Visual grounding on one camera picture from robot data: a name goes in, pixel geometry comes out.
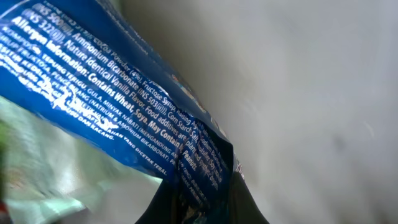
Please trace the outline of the mint green snack pack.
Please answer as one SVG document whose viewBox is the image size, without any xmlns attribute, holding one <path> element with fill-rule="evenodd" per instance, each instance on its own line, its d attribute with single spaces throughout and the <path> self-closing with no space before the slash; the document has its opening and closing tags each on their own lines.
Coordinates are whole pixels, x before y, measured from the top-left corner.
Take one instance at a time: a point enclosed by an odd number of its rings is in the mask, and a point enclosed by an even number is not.
<svg viewBox="0 0 398 224">
<path fill-rule="evenodd" d="M 160 180 L 1 98 L 3 199 L 13 223 L 56 223 L 127 206 L 136 221 Z"/>
</svg>

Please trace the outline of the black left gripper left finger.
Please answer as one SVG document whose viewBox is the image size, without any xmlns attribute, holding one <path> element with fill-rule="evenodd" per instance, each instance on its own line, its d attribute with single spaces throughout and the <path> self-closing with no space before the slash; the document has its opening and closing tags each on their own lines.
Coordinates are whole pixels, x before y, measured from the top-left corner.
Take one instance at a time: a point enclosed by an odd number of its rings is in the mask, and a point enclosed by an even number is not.
<svg viewBox="0 0 398 224">
<path fill-rule="evenodd" d="M 181 193 L 180 184 L 163 180 L 136 224 L 182 224 Z"/>
</svg>

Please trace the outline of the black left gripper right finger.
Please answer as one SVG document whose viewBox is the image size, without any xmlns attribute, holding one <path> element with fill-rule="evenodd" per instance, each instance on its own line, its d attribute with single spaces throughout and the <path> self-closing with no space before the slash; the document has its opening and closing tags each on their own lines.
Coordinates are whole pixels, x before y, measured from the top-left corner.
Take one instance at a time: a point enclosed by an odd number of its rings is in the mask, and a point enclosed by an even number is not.
<svg viewBox="0 0 398 224">
<path fill-rule="evenodd" d="M 228 210 L 230 224 L 269 224 L 239 172 L 233 172 L 230 179 Z"/>
</svg>

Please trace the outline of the blue Oreo cookie pack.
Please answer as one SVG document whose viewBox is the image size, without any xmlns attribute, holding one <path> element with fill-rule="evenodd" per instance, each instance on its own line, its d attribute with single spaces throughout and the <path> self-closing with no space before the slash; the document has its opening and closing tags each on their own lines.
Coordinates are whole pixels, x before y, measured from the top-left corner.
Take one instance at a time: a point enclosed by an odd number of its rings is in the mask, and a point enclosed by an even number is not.
<svg viewBox="0 0 398 224">
<path fill-rule="evenodd" d="M 2 1 L 1 98 L 180 184 L 182 223 L 229 223 L 231 143 L 109 1 Z"/>
</svg>

